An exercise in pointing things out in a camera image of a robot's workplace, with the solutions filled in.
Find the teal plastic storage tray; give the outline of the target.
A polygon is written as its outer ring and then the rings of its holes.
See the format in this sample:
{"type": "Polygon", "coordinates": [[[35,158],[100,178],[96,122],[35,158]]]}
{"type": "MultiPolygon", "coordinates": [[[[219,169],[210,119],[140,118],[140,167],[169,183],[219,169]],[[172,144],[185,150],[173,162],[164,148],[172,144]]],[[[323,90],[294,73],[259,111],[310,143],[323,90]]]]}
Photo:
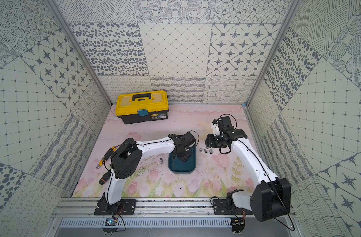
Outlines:
{"type": "Polygon", "coordinates": [[[196,149],[191,150],[190,157],[184,162],[173,153],[169,154],[168,168],[174,174],[191,174],[196,169],[196,149]]]}

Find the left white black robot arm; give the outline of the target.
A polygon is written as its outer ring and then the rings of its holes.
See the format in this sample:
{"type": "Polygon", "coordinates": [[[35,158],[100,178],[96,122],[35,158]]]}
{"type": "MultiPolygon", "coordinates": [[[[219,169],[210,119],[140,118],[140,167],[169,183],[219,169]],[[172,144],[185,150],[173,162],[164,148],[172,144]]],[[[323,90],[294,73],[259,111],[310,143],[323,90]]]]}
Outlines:
{"type": "Polygon", "coordinates": [[[126,139],[122,144],[110,148],[102,158],[105,165],[110,160],[110,180],[107,191],[102,200],[107,207],[119,203],[126,179],[133,175],[145,158],[160,154],[173,154],[186,162],[199,142],[199,136],[193,136],[193,131],[183,135],[169,134],[168,136],[152,141],[135,141],[126,139]]]}

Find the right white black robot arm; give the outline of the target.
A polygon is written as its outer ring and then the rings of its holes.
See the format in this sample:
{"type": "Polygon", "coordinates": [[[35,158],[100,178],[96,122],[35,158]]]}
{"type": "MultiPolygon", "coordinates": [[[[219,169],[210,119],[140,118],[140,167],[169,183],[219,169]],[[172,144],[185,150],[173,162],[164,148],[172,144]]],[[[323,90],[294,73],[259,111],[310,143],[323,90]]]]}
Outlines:
{"type": "Polygon", "coordinates": [[[291,184],[271,171],[253,150],[242,129],[221,131],[214,126],[205,145],[208,148],[229,148],[241,160],[255,186],[252,194],[243,190],[229,192],[228,206],[251,211],[260,222],[290,214],[291,184]]]}

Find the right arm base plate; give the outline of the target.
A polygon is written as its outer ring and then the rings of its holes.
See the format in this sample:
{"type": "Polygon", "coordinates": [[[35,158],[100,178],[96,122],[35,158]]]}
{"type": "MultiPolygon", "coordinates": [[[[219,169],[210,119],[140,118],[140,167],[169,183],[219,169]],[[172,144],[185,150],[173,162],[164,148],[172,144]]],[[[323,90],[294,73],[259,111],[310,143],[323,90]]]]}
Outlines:
{"type": "Polygon", "coordinates": [[[238,208],[226,199],[221,199],[217,197],[212,197],[210,199],[210,204],[213,207],[215,215],[236,215],[241,216],[243,214],[252,215],[253,213],[244,208],[238,208]]]}

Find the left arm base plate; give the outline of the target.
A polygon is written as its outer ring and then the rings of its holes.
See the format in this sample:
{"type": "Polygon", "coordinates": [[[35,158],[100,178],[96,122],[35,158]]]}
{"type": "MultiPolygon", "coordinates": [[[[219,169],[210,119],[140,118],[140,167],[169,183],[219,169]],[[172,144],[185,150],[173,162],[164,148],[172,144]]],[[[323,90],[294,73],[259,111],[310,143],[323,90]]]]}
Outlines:
{"type": "Polygon", "coordinates": [[[134,215],[136,208],[136,199],[122,199],[115,204],[109,204],[105,198],[98,201],[94,211],[95,216],[107,216],[107,215],[134,215]]]}

